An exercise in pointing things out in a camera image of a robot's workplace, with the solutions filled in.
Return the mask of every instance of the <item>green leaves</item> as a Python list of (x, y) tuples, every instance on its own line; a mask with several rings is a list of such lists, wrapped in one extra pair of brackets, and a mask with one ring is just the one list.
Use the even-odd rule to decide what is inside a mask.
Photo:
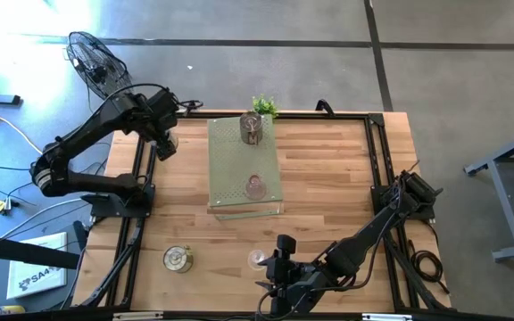
[(261, 94), (259, 98), (253, 98), (253, 110), (260, 115), (270, 114), (273, 118), (277, 117), (277, 106), (273, 102), (273, 97), (267, 101), (264, 94)]

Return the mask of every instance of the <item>white cable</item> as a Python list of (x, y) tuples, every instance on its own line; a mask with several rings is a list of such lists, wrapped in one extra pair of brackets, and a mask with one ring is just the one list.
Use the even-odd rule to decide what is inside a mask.
[(48, 210), (54, 209), (55, 207), (61, 206), (61, 205), (64, 205), (64, 204), (69, 204), (69, 203), (72, 203), (72, 202), (80, 202), (80, 201), (83, 201), (83, 200), (80, 199), (80, 198), (74, 199), (74, 200), (68, 200), (68, 201), (65, 201), (65, 202), (56, 203), (55, 205), (51, 205), (48, 208), (42, 209), (42, 210), (38, 211), (37, 213), (35, 213), (35, 215), (33, 215), (32, 217), (27, 218), (26, 220), (24, 220), (18, 226), (16, 226), (16, 227), (10, 229), (9, 231), (7, 231), (7, 233), (5, 233), (4, 235), (1, 235), (1, 238), (5, 238), (7, 235), (10, 235), (11, 233), (17, 231), (21, 226), (24, 226), (25, 224), (29, 223), (30, 220), (32, 220), (33, 218), (36, 218), (37, 216), (45, 213)]
[(43, 153), (43, 152), (41, 152), (41, 150), (40, 150), (40, 149), (38, 149), (38, 148), (35, 146), (35, 144), (33, 144), (33, 142), (31, 142), (31, 140), (30, 140), (30, 139), (29, 139), (25, 134), (23, 134), (23, 132), (22, 132), (20, 129), (18, 129), (17, 127), (15, 127), (15, 125), (13, 125), (13, 124), (11, 123), (11, 121), (9, 121), (9, 120), (7, 120), (7, 119), (5, 119), (5, 118), (1, 117), (1, 116), (0, 116), (0, 120), (1, 120), (1, 121), (3, 121), (3, 122), (5, 122), (5, 123), (7, 123), (7, 125), (11, 126), (11, 128), (15, 129), (15, 130), (19, 133), (19, 135), (23, 136), (23, 138), (25, 138), (25, 141), (26, 141), (29, 145), (31, 145), (31, 147), (33, 147), (33, 149), (34, 149), (34, 150), (36, 150), (39, 154), (42, 154), (42, 153)]

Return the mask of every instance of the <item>black metal frame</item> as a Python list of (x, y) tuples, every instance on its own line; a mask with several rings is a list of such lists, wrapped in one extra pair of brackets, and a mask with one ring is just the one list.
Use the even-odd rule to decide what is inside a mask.
[[(112, 321), (118, 319), (115, 315), (119, 313), (129, 312), (128, 307), (123, 306), (110, 306), (110, 307), (97, 307), (97, 308), (79, 308), (79, 309), (64, 309), (55, 311), (42, 311), (23, 314), (0, 315), (0, 320), (5, 321)], [(399, 309), (395, 312), (397, 315), (410, 315), (411, 320), (418, 321), (510, 321), (514, 318), (485, 316), (473, 313), (463, 313), (457, 311), (430, 311), (425, 309)], [(204, 312), (204, 311), (152, 311), (150, 317), (144, 319), (160, 319), (163, 317), (165, 320), (208, 320), (208, 318), (215, 317), (235, 317), (240, 319), (245, 316), (247, 319), (252, 319), (253, 314), (247, 311), (229, 311), (229, 312)], [(307, 314), (293, 314), (287, 319), (291, 320), (362, 320), (365, 313), (352, 312), (352, 313), (307, 313)]]
[[(391, 184), (394, 180), (394, 170), (392, 167), (392, 158), (390, 156), (390, 149), (387, 142), (386, 136), (386, 128), (384, 117), (381, 113), (334, 113), (330, 105), (324, 101), (320, 100), (317, 103), (316, 111), (324, 111), (324, 112), (298, 112), (298, 111), (282, 111), (278, 114), (277, 119), (330, 119), (330, 120), (361, 120), (365, 127), (366, 139), (369, 147), (369, 158), (370, 158), (370, 166), (372, 171), (372, 176), (374, 179), (374, 186), (381, 186), (381, 178), (378, 170), (378, 159), (377, 152), (375, 146), (375, 139), (373, 135), (373, 125), (377, 126), (378, 135), (380, 138), (380, 143), (382, 144), (382, 151), (384, 157), (384, 166), (386, 168), (386, 178), (388, 180), (388, 184)], [(216, 119), (216, 118), (226, 118), (226, 117), (238, 117), (242, 114), (241, 111), (193, 111), (187, 114), (181, 113), (178, 115), (180, 119)], [(144, 150), (144, 141), (139, 140), (137, 143), (137, 152), (134, 159), (134, 164), (132, 166), (132, 174), (136, 177), (140, 168), (140, 162), (142, 160), (142, 154)], [(150, 154), (150, 160), (148, 161), (148, 170), (147, 175), (153, 174), (153, 164), (154, 164), (154, 156)], [(124, 251), (124, 246), (126, 244), (126, 238), (128, 236), (129, 230), (129, 218), (123, 218), (122, 224), (120, 226), (120, 234), (119, 240), (116, 247), (114, 261), (120, 256), (120, 254)], [(398, 239), (400, 243), (400, 251), (403, 255), (407, 256), (407, 238), (405, 234), (405, 230), (403, 225), (397, 227), (398, 230)], [(139, 249), (141, 243), (142, 235), (139, 236), (137, 240), (137, 248)], [(385, 237), (385, 243), (388, 243), (388, 246), (385, 247), (386, 253), (386, 265), (388, 267), (388, 275), (390, 278), (390, 287), (392, 300), (394, 303), (394, 309), (403, 309), (406, 308), (402, 301), (402, 296), (400, 293), (400, 285), (398, 282), (398, 275), (394, 262), (394, 255), (390, 252), (389, 246), (395, 246), (394, 240), (391, 235), (387, 235)], [(128, 269), (128, 279), (126, 282), (126, 289), (124, 293), (124, 297), (121, 302), (121, 306), (130, 307), (132, 301), (132, 292), (134, 289), (135, 275), (137, 272), (137, 257), (139, 252), (136, 252), (131, 260), (129, 269)], [(418, 308), (418, 295), (415, 290), (411, 286), (411, 283), (408, 283), (409, 287), (409, 301), (410, 307)], [(106, 296), (105, 306), (114, 306), (114, 298), (116, 296), (116, 290), (118, 286), (118, 277), (115, 277), (111, 287), (109, 288)], [(225, 315), (213, 315), (213, 312), (205, 312), (200, 311), (200, 313), (210, 313), (213, 317), (224, 317)]]

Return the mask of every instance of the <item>wooden tabletop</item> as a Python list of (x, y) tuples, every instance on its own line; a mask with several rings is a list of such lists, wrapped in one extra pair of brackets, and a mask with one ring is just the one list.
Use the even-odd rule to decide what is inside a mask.
[[(402, 112), (384, 113), (384, 117), (394, 170), (399, 173), (417, 160), (408, 117)], [(179, 139), (178, 152), (164, 162), (156, 162), (156, 195), (152, 215), (146, 220), (133, 310), (255, 311), (265, 290), (254, 282), (266, 279), (264, 270), (253, 270), (248, 265), (250, 251), (263, 250), (270, 255), (277, 235), (287, 234), (297, 240), (293, 258), (311, 261), (331, 242), (354, 235), (374, 215), (369, 194), (373, 181), (362, 121), (277, 119), (285, 212), (278, 216), (218, 221), (207, 213), (206, 124), (205, 119), (181, 119), (174, 130)], [(378, 142), (377, 131), (374, 133)], [(107, 163), (108, 176), (131, 171), (136, 145), (136, 135), (115, 133)], [(145, 152), (143, 172), (147, 156)], [(105, 219), (93, 227), (73, 303), (87, 298), (110, 269), (119, 230), (118, 218)], [(438, 254), (428, 226), (408, 222), (406, 231), (417, 250)], [(164, 252), (174, 245), (189, 245), (194, 252), (194, 265), (185, 274), (163, 266)], [(358, 273), (358, 282), (366, 276), (367, 268), (368, 260)], [(118, 300), (126, 271), (121, 274)], [(399, 278), (402, 297), (407, 302), (403, 273), (399, 273)], [(439, 301), (450, 306), (449, 297), (438, 284), (426, 285)], [(263, 310), (269, 310), (268, 300)], [(313, 312), (392, 310), (381, 245), (366, 287), (327, 292)]]

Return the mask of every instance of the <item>metal can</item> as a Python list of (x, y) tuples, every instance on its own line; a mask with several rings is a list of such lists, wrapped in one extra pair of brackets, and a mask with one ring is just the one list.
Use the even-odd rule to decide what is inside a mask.
[(263, 121), (255, 111), (245, 112), (239, 118), (241, 140), (246, 144), (257, 145), (263, 138)]
[(186, 273), (194, 265), (194, 255), (189, 246), (172, 246), (163, 258), (164, 266), (174, 272)]

